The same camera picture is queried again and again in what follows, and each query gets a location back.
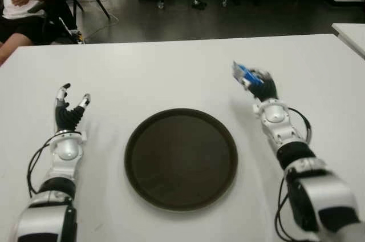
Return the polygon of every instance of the equipment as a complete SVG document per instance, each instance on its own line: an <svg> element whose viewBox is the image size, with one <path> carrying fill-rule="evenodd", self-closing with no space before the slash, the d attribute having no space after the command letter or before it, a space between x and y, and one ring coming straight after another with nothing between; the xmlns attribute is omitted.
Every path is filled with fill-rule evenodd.
<svg viewBox="0 0 365 242"><path fill-rule="evenodd" d="M365 241L365 223L358 218L354 194L309 149L310 136L304 140L292 125L289 108L278 99L270 74L248 70L234 62L233 76L259 100L254 112L284 170L288 193L275 216L280 238L297 241L285 232L280 220L280 210L289 199L296 224L304 231L314 232L322 242ZM278 222L287 238L278 232Z"/></svg>
<svg viewBox="0 0 365 242"><path fill-rule="evenodd" d="M27 182L31 200L11 234L11 242L76 241L76 209L72 201L76 191L77 167L83 156L81 144L86 141L86 135L75 129L90 103L90 95L85 94L79 105L68 111L69 103L64 98L70 86L65 84L56 96L55 135L30 161ZM48 146L52 153L52 166L37 192L31 184L31 173L43 149Z"/></svg>

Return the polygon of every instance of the knee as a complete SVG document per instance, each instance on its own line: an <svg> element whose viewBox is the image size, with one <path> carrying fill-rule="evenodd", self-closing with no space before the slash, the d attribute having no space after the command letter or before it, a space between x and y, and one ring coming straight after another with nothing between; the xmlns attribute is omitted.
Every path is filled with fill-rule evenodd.
<svg viewBox="0 0 365 242"><path fill-rule="evenodd" d="M0 66L8 59L9 55L0 49Z"/></svg>

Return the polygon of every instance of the chair leg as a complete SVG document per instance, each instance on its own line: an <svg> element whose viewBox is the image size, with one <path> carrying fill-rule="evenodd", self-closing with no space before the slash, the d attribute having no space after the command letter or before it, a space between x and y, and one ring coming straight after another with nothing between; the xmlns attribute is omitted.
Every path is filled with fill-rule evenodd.
<svg viewBox="0 0 365 242"><path fill-rule="evenodd" d="M76 0L74 0L74 20L75 20L75 23L76 23L76 7L77 7L77 4L76 4Z"/></svg>
<svg viewBox="0 0 365 242"><path fill-rule="evenodd" d="M76 4L77 4L77 6L80 8L80 10L83 12L83 11L84 11L84 8L82 8L82 6L81 6L80 2L78 2L78 1L76 0Z"/></svg>
<svg viewBox="0 0 365 242"><path fill-rule="evenodd" d="M102 10L104 11L105 15L107 16L108 19L110 19L110 15L107 12L107 10L104 8L104 5L102 4L102 2L100 0L96 0L97 3L99 4L99 6L102 8Z"/></svg>

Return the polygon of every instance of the gray floor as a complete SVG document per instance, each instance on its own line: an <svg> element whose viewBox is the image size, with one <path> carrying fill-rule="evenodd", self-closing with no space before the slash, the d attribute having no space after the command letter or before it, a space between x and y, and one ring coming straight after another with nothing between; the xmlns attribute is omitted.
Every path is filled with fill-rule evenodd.
<svg viewBox="0 0 365 242"><path fill-rule="evenodd" d="M266 37L333 33L331 24L365 23L359 7L334 7L322 0L241 0L240 6L206 0L205 11L191 9L192 0L102 0L113 15L108 21L94 0L80 0L78 26L87 43L180 41L191 39Z"/></svg>

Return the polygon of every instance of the white table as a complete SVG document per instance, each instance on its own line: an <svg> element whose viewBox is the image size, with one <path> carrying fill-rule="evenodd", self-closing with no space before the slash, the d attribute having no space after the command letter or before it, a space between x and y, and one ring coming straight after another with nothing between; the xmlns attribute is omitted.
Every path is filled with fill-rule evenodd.
<svg viewBox="0 0 365 242"><path fill-rule="evenodd" d="M312 149L349 183L364 219L365 62L334 35L25 47L0 68L0 241L27 204L27 164L52 133L54 96L66 82L71 104L85 92L92 96L79 126L88 142L75 200L78 241L280 241L273 219L282 170L253 115L252 96L232 78L233 60L272 73L281 98L311 121ZM132 131L176 107L218 118L238 148L231 190L201 211L147 204L124 172ZM34 184L49 159L44 152ZM303 237L289 208L283 213L288 230Z"/></svg>
<svg viewBox="0 0 365 242"><path fill-rule="evenodd" d="M339 39L365 59L365 24L333 23L332 27L339 33Z"/></svg>

